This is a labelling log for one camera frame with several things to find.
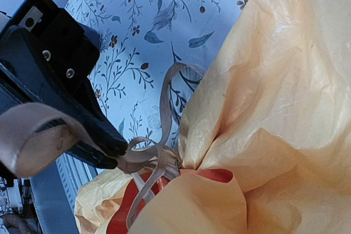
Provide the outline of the yellow wrapping paper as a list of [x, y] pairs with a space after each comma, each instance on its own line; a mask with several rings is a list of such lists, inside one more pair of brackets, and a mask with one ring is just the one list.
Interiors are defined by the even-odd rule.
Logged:
[[78, 192], [80, 233], [350, 233], [350, 0], [249, 0], [187, 104], [180, 175]]

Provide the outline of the tan raffia ribbon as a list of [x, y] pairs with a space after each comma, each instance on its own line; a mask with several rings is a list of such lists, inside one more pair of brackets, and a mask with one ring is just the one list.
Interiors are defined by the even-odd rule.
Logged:
[[[118, 169], [131, 175], [137, 188], [136, 196], [130, 204], [127, 203], [127, 198], [122, 201], [119, 212], [123, 213], [123, 217], [113, 217], [127, 229], [134, 223], [140, 203], [149, 203], [155, 197], [152, 187], [161, 178], [172, 180], [180, 175], [179, 153], [166, 146], [172, 128], [168, 85], [186, 67], [199, 76], [204, 75], [202, 68], [181, 62], [168, 69], [160, 95], [160, 141], [152, 141], [149, 147], [135, 150], [135, 145], [148, 140], [136, 137], [127, 145], [126, 153], [115, 159]], [[100, 149], [79, 121], [50, 106], [26, 103], [1, 114], [1, 162], [18, 177], [38, 174], [78, 141], [83, 141], [96, 150]]]

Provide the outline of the orange wrapping paper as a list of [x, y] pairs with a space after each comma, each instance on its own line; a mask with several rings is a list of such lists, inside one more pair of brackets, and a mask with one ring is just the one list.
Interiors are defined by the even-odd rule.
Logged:
[[[190, 169], [181, 169], [180, 174], [196, 174], [198, 176], [202, 176], [204, 178], [221, 182], [228, 183], [232, 178], [232, 172], [226, 169], [205, 169], [205, 170], [190, 170]], [[147, 179], [151, 176], [151, 172], [145, 172], [141, 174], [141, 182], [146, 182]], [[161, 179], [158, 179], [156, 183], [151, 188], [152, 194], [158, 194], [168, 183], [169, 179], [166, 179], [165, 176], [162, 176]], [[135, 181], [130, 181], [127, 185], [127, 188], [124, 192], [124, 196], [122, 198], [121, 205], [118, 211], [112, 216], [109, 221], [106, 229], [107, 234], [112, 233], [128, 233], [126, 220], [127, 215], [131, 209], [132, 203], [139, 193], [139, 189], [137, 187], [137, 183]], [[139, 212], [145, 207], [146, 202], [141, 201], [141, 203], [137, 206], [137, 215]]]

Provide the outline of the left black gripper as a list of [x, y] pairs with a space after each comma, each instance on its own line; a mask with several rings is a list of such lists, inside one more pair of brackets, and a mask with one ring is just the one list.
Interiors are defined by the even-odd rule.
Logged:
[[25, 0], [1, 30], [1, 102], [95, 102], [97, 42], [52, 0]]

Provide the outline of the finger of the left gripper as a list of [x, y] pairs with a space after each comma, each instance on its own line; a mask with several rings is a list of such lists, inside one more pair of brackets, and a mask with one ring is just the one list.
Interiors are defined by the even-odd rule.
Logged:
[[127, 143], [102, 114], [85, 79], [72, 95], [47, 64], [1, 64], [1, 113], [28, 102], [50, 106], [79, 121], [96, 147], [80, 140], [68, 153], [89, 165], [114, 169]]

